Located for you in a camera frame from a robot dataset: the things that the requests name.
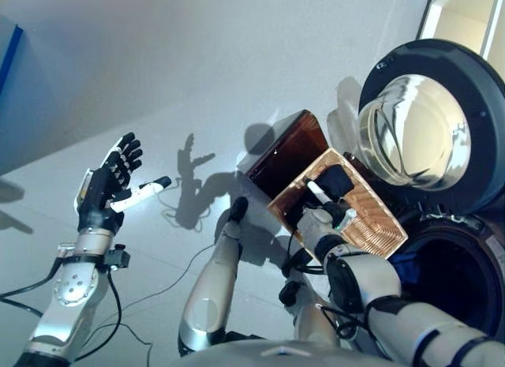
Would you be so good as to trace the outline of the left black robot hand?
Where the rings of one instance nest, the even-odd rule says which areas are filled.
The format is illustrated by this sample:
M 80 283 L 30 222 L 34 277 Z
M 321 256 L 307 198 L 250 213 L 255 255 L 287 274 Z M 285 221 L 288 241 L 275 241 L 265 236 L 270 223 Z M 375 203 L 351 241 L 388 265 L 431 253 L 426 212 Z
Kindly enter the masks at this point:
M 170 186 L 167 176 L 130 185 L 133 172 L 142 165 L 142 155 L 141 142 L 130 132 L 113 144 L 97 168 L 86 170 L 74 199 L 78 231 L 103 229 L 116 234 L 125 210 Z

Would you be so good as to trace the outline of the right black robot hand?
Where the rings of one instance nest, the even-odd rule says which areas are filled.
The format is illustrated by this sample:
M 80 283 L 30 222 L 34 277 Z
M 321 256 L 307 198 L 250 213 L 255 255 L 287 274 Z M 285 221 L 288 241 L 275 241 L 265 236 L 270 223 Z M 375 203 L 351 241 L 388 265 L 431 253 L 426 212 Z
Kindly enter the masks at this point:
M 305 185 L 322 204 L 322 209 L 331 215 L 334 229 L 343 230 L 356 218 L 356 210 L 345 199 L 340 197 L 333 200 L 328 193 L 311 179 L 305 179 Z

